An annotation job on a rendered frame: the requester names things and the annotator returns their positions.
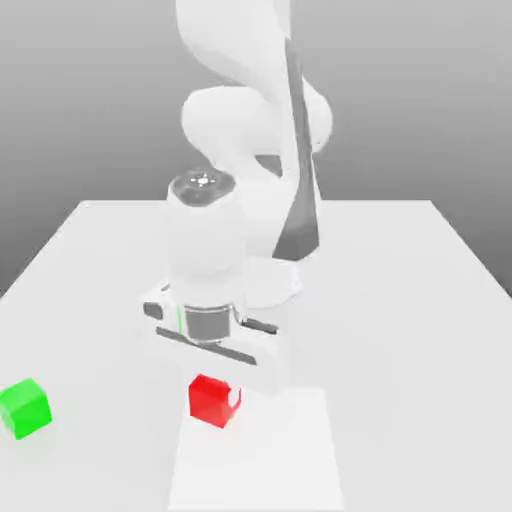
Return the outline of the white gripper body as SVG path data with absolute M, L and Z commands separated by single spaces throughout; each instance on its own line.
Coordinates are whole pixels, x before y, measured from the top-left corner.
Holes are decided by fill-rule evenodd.
M 202 374 L 266 396 L 280 394 L 290 381 L 290 342 L 280 332 L 237 326 L 232 337 L 196 344 L 158 325 L 154 351 L 189 376 Z

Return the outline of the small red cube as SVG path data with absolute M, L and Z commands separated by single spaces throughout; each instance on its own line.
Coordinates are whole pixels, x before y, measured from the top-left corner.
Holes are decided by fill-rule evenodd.
M 242 389 L 235 407 L 228 405 L 230 385 L 218 379 L 199 374 L 188 386 L 190 415 L 198 420 L 223 429 L 238 410 Z

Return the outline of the small green cube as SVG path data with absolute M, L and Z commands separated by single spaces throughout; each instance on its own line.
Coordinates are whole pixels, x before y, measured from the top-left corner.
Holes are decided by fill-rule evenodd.
M 27 437 L 53 420 L 47 394 L 32 378 L 0 391 L 0 418 L 16 440 Z

